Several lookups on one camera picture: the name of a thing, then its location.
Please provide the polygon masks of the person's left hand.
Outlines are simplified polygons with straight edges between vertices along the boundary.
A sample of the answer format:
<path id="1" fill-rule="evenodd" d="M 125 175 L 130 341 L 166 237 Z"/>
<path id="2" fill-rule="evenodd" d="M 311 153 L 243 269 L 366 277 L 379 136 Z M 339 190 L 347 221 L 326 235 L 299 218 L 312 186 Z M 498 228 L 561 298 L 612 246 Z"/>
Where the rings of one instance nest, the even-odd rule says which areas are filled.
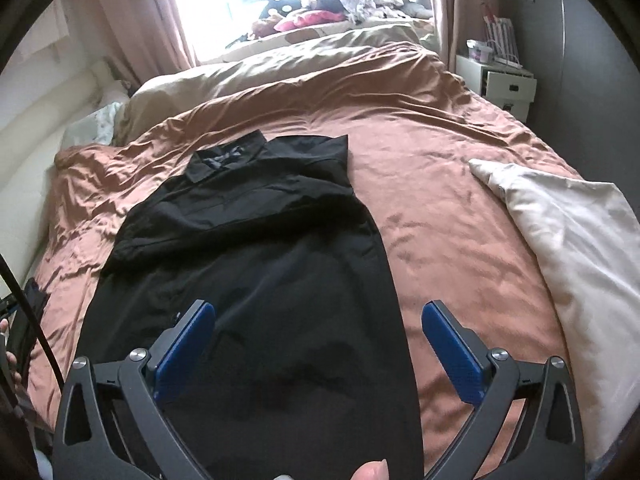
<path id="1" fill-rule="evenodd" d="M 14 393 L 22 392 L 22 376 L 17 371 L 17 358 L 8 350 L 6 343 L 8 342 L 9 321 L 2 318 L 0 324 L 1 330 L 1 349 L 4 351 L 1 359 L 1 376 L 6 382 L 12 382 L 12 390 Z"/>

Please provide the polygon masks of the person's right hand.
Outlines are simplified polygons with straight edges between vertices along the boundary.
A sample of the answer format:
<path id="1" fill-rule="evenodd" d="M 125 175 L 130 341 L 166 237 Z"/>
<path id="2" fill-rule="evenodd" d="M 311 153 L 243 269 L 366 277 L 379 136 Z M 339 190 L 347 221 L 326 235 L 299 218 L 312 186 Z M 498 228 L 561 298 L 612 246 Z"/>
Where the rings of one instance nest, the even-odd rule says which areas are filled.
<path id="1" fill-rule="evenodd" d="M 361 465 L 350 477 L 350 480 L 388 480 L 387 460 L 372 460 L 372 462 Z"/>

